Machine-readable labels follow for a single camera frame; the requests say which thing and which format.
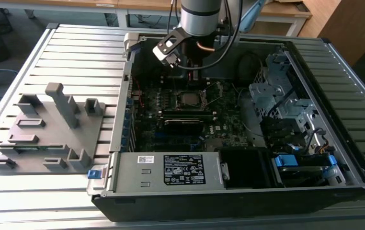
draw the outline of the warning label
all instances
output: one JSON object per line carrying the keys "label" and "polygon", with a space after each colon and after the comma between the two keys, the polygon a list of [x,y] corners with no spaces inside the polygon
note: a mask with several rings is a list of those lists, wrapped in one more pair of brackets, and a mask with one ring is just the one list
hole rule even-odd
{"label": "warning label", "polygon": [[206,184],[202,155],[164,155],[163,182],[166,185]]}

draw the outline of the table leg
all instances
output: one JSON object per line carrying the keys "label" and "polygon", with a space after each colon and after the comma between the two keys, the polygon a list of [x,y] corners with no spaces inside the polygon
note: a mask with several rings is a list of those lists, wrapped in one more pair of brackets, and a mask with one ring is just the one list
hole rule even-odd
{"label": "table leg", "polygon": [[294,18],[294,22],[290,26],[290,29],[286,33],[286,36],[290,36],[290,37],[296,37],[298,36],[298,33],[300,31],[300,28],[303,26],[303,23],[304,23],[304,18]]}
{"label": "table leg", "polygon": [[27,18],[34,18],[35,16],[34,16],[34,10],[23,10],[23,12],[26,13],[26,16],[27,16]]}
{"label": "table leg", "polygon": [[128,27],[128,14],[126,9],[115,9],[116,17],[118,17],[118,26],[120,28]]}

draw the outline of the wooden desk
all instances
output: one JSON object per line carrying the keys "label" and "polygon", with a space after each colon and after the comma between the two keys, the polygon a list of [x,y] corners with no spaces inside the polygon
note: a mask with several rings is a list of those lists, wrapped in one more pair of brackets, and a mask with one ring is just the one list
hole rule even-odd
{"label": "wooden desk", "polygon": [[[130,14],[167,16],[168,7],[170,0],[0,0],[0,8],[115,13],[122,28],[128,27]],[[288,25],[284,35],[296,36],[310,17],[311,13],[298,11],[294,4],[271,2],[263,7],[256,21],[284,23]]]}
{"label": "wooden desk", "polygon": [[[127,14],[140,14],[140,15],[168,15],[168,0],[118,0],[116,11],[123,11]],[[303,26],[306,19],[311,18],[310,12],[302,12],[298,10],[292,3],[278,3],[271,2],[264,5],[260,15],[256,18],[258,22],[255,24],[255,30],[252,33],[270,33],[276,35],[296,36],[299,30]],[[128,25],[126,18],[118,17],[119,27],[126,27]],[[279,23],[282,25],[272,25],[272,30],[268,31],[268,23]],[[284,32],[282,34],[275,33],[279,27],[282,31],[282,26],[284,27]]]}
{"label": "wooden desk", "polygon": [[348,65],[365,53],[365,0],[303,0],[314,17],[299,33],[303,37],[324,37]]}

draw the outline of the floor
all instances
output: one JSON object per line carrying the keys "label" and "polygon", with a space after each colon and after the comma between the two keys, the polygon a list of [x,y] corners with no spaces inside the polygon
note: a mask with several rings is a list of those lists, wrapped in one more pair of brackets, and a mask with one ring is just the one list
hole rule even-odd
{"label": "floor", "polygon": [[[106,26],[115,25],[114,15],[104,15],[102,13],[82,13],[82,12],[54,12],[54,11],[34,11],[35,18],[27,19],[22,10],[9,9],[10,15],[9,20],[14,28],[13,32],[5,34],[2,39],[10,50],[11,57],[2,63],[0,63],[0,69],[19,70],[25,59],[35,45],[35,42],[43,32],[47,23],[62,23],[62,24],[79,24],[79,25],[96,25]],[[138,23],[138,19],[130,16],[130,26],[144,27],[144,28],[166,28],[166,17],[146,17],[142,18],[144,23]],[[171,19],[171,25],[175,25],[175,19]],[[360,76],[365,82],[365,55],[354,66],[356,74]],[[0,96],[5,93],[10,82],[13,81],[14,75],[10,72],[0,72]],[[348,227],[350,230],[365,229],[365,220],[350,220],[350,221],[324,221],[324,222],[310,222],[296,224],[280,224],[280,225],[263,225],[251,226],[252,230],[280,230],[280,229],[338,229],[339,227]],[[250,227],[222,227],[211,229],[223,230],[244,230]]]}

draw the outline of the aluminum extrusion table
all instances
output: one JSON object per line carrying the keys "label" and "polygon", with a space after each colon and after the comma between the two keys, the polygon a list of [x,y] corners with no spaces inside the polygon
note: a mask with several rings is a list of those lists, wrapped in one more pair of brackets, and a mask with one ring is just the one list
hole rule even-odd
{"label": "aluminum extrusion table", "polygon": [[[163,30],[58,25],[48,27],[33,49],[0,102],[0,141],[19,109],[18,94],[40,94],[48,82],[64,85],[63,93],[76,102],[88,96],[107,105],[99,131],[94,164],[108,156],[110,132],[120,86],[123,35],[128,31],[163,33]],[[365,86],[334,50],[319,39],[244,35],[248,38],[290,40],[299,50],[332,107],[365,153]],[[114,227],[211,227],[320,220],[365,219],[365,200],[336,204],[312,214],[206,219],[171,222],[112,223],[92,206],[84,192],[86,175],[0,175],[0,228],[70,229]]]}

